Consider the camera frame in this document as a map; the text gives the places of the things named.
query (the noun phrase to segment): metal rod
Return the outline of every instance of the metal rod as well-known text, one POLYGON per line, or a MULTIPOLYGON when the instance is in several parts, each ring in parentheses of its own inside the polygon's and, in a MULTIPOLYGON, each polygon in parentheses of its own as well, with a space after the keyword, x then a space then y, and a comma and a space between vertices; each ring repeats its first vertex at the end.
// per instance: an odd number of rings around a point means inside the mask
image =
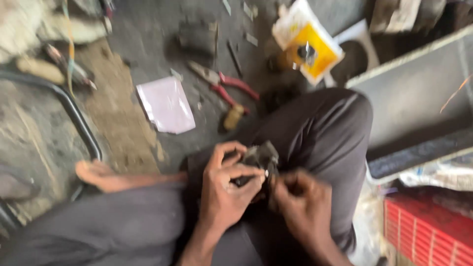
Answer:
POLYGON ((238 60, 237 54, 235 50, 233 49, 233 45, 230 40, 227 40, 227 46, 228 46, 228 49, 230 50, 230 54, 232 56, 233 63, 235 64, 236 70, 238 72, 238 76, 242 78, 243 72, 241 71, 240 61, 238 60))
MULTIPOLYGON (((97 140, 95 139, 94 135, 92 134, 92 131, 87 125, 87 122, 82 116, 79 107, 67 91, 42 78, 18 72, 0 70, 0 79, 7 79, 10 81, 25 83, 54 92, 58 99, 61 101, 62 106, 69 115, 69 118, 74 123, 82 140, 85 142, 88 152, 90 154, 90 158, 102 160, 102 151, 100 150, 97 140)), ((85 186, 86 184, 81 182, 79 186, 74 190, 74 193, 72 193, 70 199, 72 201, 78 199, 84 191, 85 186)), ((0 199, 0 223, 7 227, 6 229, 9 231, 9 234, 11 233, 10 230, 14 230, 21 227, 21 223, 18 221, 16 216, 11 212, 11 210, 8 208, 8 206, 2 199, 0 199)))

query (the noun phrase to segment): red-handled pliers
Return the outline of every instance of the red-handled pliers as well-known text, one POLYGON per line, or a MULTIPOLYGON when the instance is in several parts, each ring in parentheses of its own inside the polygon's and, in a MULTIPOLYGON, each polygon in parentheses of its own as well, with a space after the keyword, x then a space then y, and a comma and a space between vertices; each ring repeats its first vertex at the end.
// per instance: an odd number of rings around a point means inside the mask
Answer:
MULTIPOLYGON (((203 67, 194 61, 189 61, 188 63, 189 63, 189 67, 192 68, 192 70, 194 70, 206 81, 208 81, 211 84, 210 88, 218 92, 222 96, 222 98, 226 102, 228 102, 232 107, 238 103, 227 93, 227 91, 222 86, 222 84, 239 88, 242 91, 248 93, 248 95, 250 95, 251 98, 255 100, 260 99, 260 95, 256 91, 252 90, 250 86, 248 86, 248 84, 244 83, 243 81, 236 78, 227 77, 223 75, 222 72, 219 72, 219 74, 217 74, 215 71, 212 71, 206 67, 203 67)), ((250 113, 249 108, 245 106, 243 108, 245 110, 245 114, 250 113)))

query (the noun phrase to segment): black cable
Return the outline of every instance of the black cable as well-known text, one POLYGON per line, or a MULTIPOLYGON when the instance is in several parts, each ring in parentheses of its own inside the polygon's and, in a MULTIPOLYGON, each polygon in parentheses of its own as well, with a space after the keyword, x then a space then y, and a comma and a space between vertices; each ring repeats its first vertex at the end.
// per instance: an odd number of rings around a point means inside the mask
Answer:
MULTIPOLYGON (((0 70, 0 79, 7 79, 10 81, 25 83, 54 92, 58 99, 61 101, 62 106, 68 113, 70 119, 74 123, 77 131, 82 137, 82 140, 85 142, 91 159, 102 160, 102 151, 98 146, 97 140, 92 134, 92 131, 87 125, 78 106, 67 91, 42 78, 18 72, 0 70)), ((85 186, 86 184, 81 182, 79 186, 74 190, 74 193, 72 193, 70 199, 72 201, 78 199, 84 191, 85 186)), ((6 227, 9 233, 11 233, 10 230, 21 228, 21 223, 18 221, 16 216, 11 212, 7 204, 2 199, 0 199, 0 223, 6 227)))

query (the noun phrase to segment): dark gray pants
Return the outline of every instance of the dark gray pants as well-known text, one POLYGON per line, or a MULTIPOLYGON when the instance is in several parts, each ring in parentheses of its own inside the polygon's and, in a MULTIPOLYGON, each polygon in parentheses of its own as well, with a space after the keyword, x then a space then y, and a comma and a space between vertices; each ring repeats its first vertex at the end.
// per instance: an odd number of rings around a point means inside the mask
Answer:
MULTIPOLYGON (((332 185, 331 234, 344 252, 355 247, 352 218, 361 190, 372 122, 368 100, 347 89, 323 89, 288 103, 240 138, 270 140, 280 171, 305 168, 332 185)), ((188 158, 189 183, 98 195, 54 208, 2 247, 2 266, 164 266, 192 232, 202 171, 210 151, 188 158)), ((251 205, 218 243, 213 265, 310 264, 278 214, 251 205)))

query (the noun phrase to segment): person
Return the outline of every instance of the person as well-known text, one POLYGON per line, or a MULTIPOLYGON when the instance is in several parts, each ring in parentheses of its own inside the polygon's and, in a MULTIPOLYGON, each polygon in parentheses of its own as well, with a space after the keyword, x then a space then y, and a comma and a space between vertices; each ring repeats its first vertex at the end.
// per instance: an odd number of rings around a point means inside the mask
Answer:
POLYGON ((177 174, 117 175, 102 162, 79 162, 77 175, 104 194, 31 222, 0 249, 0 265, 349 266, 372 118, 363 95, 322 89, 282 106, 240 142, 190 155, 177 174), (266 176, 237 163, 266 140, 280 155, 270 184, 278 212, 251 204, 266 176), (230 180, 239 176, 255 177, 237 188, 230 180))

